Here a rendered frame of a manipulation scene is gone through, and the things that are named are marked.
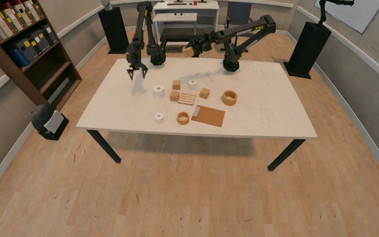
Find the small wooden pallet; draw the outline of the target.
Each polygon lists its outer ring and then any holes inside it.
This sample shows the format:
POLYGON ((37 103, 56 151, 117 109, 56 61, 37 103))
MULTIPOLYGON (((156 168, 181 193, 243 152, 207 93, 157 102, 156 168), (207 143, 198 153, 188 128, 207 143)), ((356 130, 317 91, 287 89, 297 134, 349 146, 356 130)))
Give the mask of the small wooden pallet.
POLYGON ((196 97, 196 94, 182 92, 178 100, 178 103, 193 106, 195 97, 196 97))

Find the brown cardboard carton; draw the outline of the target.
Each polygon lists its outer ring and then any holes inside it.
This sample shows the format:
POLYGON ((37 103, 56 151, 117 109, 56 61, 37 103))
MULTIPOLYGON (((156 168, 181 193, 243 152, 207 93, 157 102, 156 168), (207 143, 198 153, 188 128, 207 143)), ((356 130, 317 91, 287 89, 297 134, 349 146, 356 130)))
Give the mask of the brown cardboard carton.
POLYGON ((170 94, 170 101, 178 102, 179 100, 179 92, 178 91, 171 91, 170 94))
POLYGON ((202 88, 200 91, 200 98, 207 99, 209 96, 210 90, 206 88, 202 88))
POLYGON ((173 81, 173 90, 180 90, 181 84, 180 80, 174 80, 173 81))
POLYGON ((188 58, 188 57, 191 57, 191 56, 194 55, 194 49, 193 49, 192 46, 188 47, 188 48, 184 47, 183 50, 182 50, 182 52, 183 52, 185 58, 188 58))

